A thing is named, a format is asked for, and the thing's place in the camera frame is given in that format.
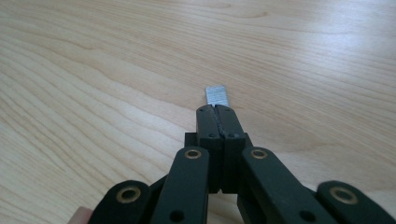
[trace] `black linkage arm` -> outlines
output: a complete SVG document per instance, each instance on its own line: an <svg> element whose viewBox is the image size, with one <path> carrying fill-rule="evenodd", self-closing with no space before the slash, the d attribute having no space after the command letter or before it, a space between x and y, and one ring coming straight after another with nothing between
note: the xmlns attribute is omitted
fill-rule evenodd
<svg viewBox="0 0 396 224"><path fill-rule="evenodd" d="M252 145L230 107L204 105L196 116L169 174L151 186L114 186L89 224L206 223L208 194L220 189L238 195L245 223L396 223L346 183L305 188L273 152Z"/></svg>

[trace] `wood grain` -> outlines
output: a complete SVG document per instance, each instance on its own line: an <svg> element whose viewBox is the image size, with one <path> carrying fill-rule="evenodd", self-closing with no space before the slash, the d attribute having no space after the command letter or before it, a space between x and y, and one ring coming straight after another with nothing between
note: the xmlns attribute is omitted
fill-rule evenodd
<svg viewBox="0 0 396 224"><path fill-rule="evenodd" d="M311 189L338 179L396 217L396 3L0 1L0 220L66 223L165 175L204 87ZM241 223L231 195L208 223Z"/></svg>

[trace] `wooden table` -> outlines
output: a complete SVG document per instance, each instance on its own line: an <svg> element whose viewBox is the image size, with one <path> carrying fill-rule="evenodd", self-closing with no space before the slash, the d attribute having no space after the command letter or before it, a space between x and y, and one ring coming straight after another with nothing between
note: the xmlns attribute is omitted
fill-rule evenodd
<svg viewBox="0 0 396 224"><path fill-rule="evenodd" d="M396 4L0 2L0 220L66 223L167 174L204 87L307 187L338 179L396 217ZM241 223L233 195L208 223Z"/></svg>

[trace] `skin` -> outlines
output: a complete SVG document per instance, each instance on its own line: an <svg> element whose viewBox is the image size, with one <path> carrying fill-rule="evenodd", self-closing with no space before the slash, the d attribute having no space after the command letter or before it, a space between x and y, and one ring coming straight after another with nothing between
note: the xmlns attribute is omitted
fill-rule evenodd
<svg viewBox="0 0 396 224"><path fill-rule="evenodd" d="M80 207L70 218L67 224L87 224L92 215L92 210L86 207Z"/></svg>

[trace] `light wood surface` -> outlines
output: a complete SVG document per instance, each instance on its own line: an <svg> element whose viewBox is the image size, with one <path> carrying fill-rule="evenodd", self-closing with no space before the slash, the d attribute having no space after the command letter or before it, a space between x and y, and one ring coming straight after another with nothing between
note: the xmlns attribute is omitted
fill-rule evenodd
<svg viewBox="0 0 396 224"><path fill-rule="evenodd" d="M66 223L165 175L204 87L306 186L396 217L396 3L0 1L0 222ZM208 223L242 223L231 195Z"/></svg>

